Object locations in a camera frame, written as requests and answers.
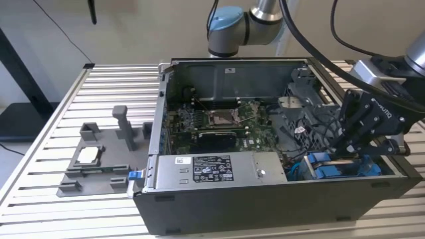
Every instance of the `cable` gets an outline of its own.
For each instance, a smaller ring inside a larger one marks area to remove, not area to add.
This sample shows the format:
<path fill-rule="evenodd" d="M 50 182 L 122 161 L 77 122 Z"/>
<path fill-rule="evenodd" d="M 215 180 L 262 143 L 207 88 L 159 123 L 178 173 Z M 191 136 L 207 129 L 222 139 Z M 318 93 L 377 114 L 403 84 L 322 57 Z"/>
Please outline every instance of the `cable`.
<path fill-rule="evenodd" d="M 46 15 L 46 17 L 51 20 L 51 22 L 54 23 L 54 25 L 57 26 L 58 30 L 61 31 L 61 33 L 63 33 L 65 37 L 67 38 L 67 41 L 70 42 L 70 44 L 78 49 L 78 51 L 81 52 L 81 54 L 85 56 L 86 60 L 89 61 L 89 63 L 93 63 L 90 58 L 87 58 L 87 56 L 85 55 L 85 53 L 82 52 L 82 50 L 79 49 L 79 47 L 77 47 L 77 45 L 71 42 L 69 36 L 66 35 L 65 31 L 61 29 L 61 27 L 58 26 L 58 24 L 55 23 L 55 21 L 53 20 L 53 18 L 46 14 L 45 10 L 42 9 L 42 7 L 39 6 L 39 4 L 37 3 L 35 0 L 31 0 L 34 2 L 34 4 L 37 4 L 38 8 L 41 9 L 41 11 L 43 12 L 43 14 Z"/>
<path fill-rule="evenodd" d="M 338 3 L 338 0 L 333 0 L 333 4 L 331 4 L 331 10 L 330 10 L 330 32 L 331 32 L 331 35 L 333 35 L 333 38 L 337 40 L 337 42 L 343 45 L 345 47 L 350 48 L 353 51 L 357 51 L 359 53 L 363 53 L 369 56 L 377 56 L 377 55 L 381 55 L 378 53 L 374 53 L 371 51 L 366 51 L 355 46 L 353 46 L 351 44 L 346 43 L 339 37 L 338 37 L 338 34 L 334 30 L 334 12 L 335 12 L 335 8 L 337 8 L 337 3 Z"/>
<path fill-rule="evenodd" d="M 17 153 L 17 154 L 21 155 L 21 156 L 25 156 L 25 154 L 22 154 L 21 152 L 17 152 L 17 151 L 14 151 L 14 150 L 6 148 L 1 143 L 0 143 L 0 147 L 3 148 L 6 151 L 10 151 L 10 152 L 13 152 L 13 153 Z"/>
<path fill-rule="evenodd" d="M 321 136 L 321 141 L 323 142 L 323 144 L 326 144 L 326 142 L 325 142 L 325 136 L 326 136 L 326 133 L 327 133 L 327 130 L 329 130 L 329 128 L 330 128 L 330 125 L 334 123 L 334 122 L 337 122 L 338 120 L 337 119 L 333 119 L 331 121 L 329 121 L 329 123 L 326 124 L 326 128 L 325 128 L 325 133 L 322 134 L 322 136 Z"/>
<path fill-rule="evenodd" d="M 310 44 L 310 42 L 305 39 L 301 34 L 298 28 L 294 25 L 293 19 L 290 17 L 289 7 L 285 0 L 278 0 L 279 6 L 282 9 L 283 20 L 286 23 L 286 27 L 290 30 L 293 37 L 299 42 L 301 46 L 305 50 L 311 54 L 311 56 L 319 61 L 319 63 L 331 71 L 334 74 L 351 83 L 355 87 L 369 92 L 371 95 L 382 97 L 383 100 L 389 101 L 394 105 L 414 111 L 416 113 L 425 113 L 425 107 L 416 103 L 408 103 L 404 100 L 389 95 L 386 92 L 381 91 L 375 87 L 370 86 L 366 82 L 357 79 L 347 72 L 345 72 L 333 62 L 325 57 L 325 55 L 315 49 L 315 47 Z"/>
<path fill-rule="evenodd" d="M 209 39 L 209 34 L 210 34 L 210 26 L 213 22 L 213 16 L 214 16 L 214 11 L 217 10 L 217 5 L 218 5 L 218 0 L 213 0 L 213 5 L 210 9 L 210 13 L 207 14 L 207 19 L 206 19 L 206 39 Z"/>

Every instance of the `white sticker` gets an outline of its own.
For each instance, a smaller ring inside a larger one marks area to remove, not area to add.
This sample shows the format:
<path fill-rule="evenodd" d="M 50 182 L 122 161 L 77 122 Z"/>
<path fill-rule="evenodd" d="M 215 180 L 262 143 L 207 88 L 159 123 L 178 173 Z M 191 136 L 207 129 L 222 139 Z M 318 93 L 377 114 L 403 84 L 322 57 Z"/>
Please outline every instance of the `white sticker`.
<path fill-rule="evenodd" d="M 190 157 L 177 157 L 175 164 L 190 164 L 191 158 Z"/>
<path fill-rule="evenodd" d="M 305 128 L 299 126 L 298 128 L 294 129 L 294 133 L 302 133 L 305 131 Z"/>

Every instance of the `barcode sticker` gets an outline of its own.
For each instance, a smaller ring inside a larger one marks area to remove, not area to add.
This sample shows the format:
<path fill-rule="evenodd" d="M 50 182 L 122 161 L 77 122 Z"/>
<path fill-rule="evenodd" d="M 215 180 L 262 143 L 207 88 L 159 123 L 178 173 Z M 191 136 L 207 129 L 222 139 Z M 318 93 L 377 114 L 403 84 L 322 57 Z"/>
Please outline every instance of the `barcode sticker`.
<path fill-rule="evenodd" d="M 190 164 L 190 157 L 175 157 L 175 164 Z"/>

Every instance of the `motherboard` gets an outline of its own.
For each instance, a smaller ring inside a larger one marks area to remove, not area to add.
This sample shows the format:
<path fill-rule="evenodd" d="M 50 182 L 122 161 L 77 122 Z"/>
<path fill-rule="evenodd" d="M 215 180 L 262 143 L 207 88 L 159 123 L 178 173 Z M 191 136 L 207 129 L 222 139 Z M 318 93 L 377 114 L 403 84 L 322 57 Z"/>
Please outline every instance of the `motherboard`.
<path fill-rule="evenodd" d="M 237 101 L 215 109 L 201 101 L 179 104 L 167 112 L 171 154 L 261 151 L 278 149 L 278 137 L 259 101 Z"/>

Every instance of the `black stand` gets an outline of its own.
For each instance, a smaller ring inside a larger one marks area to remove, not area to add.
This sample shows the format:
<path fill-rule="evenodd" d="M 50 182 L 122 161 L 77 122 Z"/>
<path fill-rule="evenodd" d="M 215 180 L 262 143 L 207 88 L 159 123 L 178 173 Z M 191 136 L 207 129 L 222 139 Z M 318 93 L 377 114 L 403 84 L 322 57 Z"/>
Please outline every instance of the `black stand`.
<path fill-rule="evenodd" d="M 1 113 L 0 141 L 33 141 L 58 103 L 47 102 L 1 28 L 0 61 L 30 102 L 10 104 Z"/>

